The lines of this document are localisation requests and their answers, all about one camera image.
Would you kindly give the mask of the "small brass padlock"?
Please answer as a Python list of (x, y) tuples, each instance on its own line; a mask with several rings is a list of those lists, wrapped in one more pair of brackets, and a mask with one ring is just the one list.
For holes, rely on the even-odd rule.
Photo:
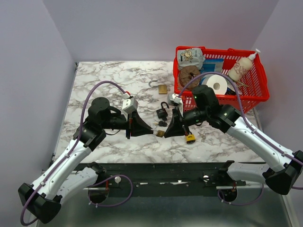
[(152, 129), (152, 134), (157, 136), (157, 137), (162, 138), (165, 134), (165, 131)]

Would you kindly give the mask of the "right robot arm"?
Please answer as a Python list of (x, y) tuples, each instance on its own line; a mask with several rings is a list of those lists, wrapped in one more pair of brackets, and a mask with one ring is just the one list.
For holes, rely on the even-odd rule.
[(208, 122), (210, 126), (236, 138), (261, 157), (265, 164), (245, 164), (227, 161), (218, 173), (218, 181), (229, 185), (233, 181), (266, 184), (274, 192), (287, 195), (303, 170), (302, 151), (293, 152), (269, 138), (231, 105), (219, 104), (214, 91), (200, 85), (193, 89), (196, 107), (181, 113), (172, 110), (172, 120), (165, 138), (189, 134), (189, 127)]

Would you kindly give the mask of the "yellow padlock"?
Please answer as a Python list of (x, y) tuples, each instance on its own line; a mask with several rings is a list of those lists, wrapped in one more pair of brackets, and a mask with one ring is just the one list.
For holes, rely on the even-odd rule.
[(193, 144), (193, 143), (195, 143), (195, 141), (196, 141), (196, 138), (195, 138), (194, 134), (192, 134), (191, 132), (188, 133), (188, 134), (185, 136), (185, 138), (186, 138), (186, 143), (187, 143), (187, 144)]

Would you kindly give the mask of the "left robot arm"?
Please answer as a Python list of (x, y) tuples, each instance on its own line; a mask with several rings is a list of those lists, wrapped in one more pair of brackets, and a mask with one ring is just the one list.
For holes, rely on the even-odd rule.
[(123, 109), (110, 105), (105, 97), (93, 99), (88, 116), (81, 119), (79, 128), (59, 158), (31, 184), (23, 183), (18, 194), (23, 205), (22, 214), (28, 210), (44, 224), (59, 213), (63, 203), (79, 190), (93, 185), (101, 186), (105, 175), (92, 164), (70, 177), (75, 167), (107, 136), (105, 130), (124, 130), (126, 138), (153, 134), (137, 112), (138, 103), (134, 97), (123, 100)]

